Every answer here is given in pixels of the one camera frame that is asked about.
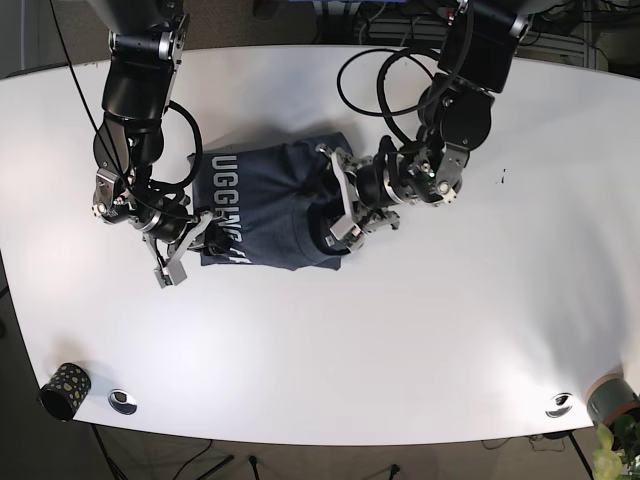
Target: white tabletop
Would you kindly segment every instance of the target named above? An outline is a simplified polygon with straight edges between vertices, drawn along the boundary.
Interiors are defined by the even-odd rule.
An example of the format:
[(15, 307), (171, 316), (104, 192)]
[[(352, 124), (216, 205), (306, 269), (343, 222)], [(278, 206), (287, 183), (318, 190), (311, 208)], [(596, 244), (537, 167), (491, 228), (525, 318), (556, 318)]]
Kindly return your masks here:
[[(341, 130), (373, 154), (384, 122), (335, 88), (356, 51), (190, 52), (173, 99), (205, 143)], [(346, 74), (364, 108), (384, 58)], [(97, 119), (108, 67), (77, 69)], [(427, 82), (400, 63), (392, 108)], [(400, 231), (370, 236), (339, 272), (202, 268), (188, 254), (188, 280), (164, 290), (140, 236), (91, 213), (93, 132), (69, 72), (4, 80), (0, 105), (0, 248), (38, 381), (66, 361), (92, 378), (78, 420), (286, 444), (451, 442), (587, 426), (581, 404), (548, 418), (549, 399), (579, 396), (621, 359), (640, 386), (636, 80), (517, 60), (453, 205), (399, 209)], [(164, 131), (158, 172), (182, 178), (189, 127), (169, 113)], [(110, 408), (113, 388), (137, 413)]]

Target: polka dot cup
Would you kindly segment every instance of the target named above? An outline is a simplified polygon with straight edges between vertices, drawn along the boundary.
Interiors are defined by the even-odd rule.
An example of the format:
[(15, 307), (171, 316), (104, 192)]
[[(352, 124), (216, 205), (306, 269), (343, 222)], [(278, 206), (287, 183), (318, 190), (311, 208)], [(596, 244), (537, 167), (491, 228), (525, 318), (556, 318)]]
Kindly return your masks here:
[(49, 414), (63, 422), (71, 420), (91, 390), (89, 376), (77, 365), (64, 363), (40, 389), (38, 401)]

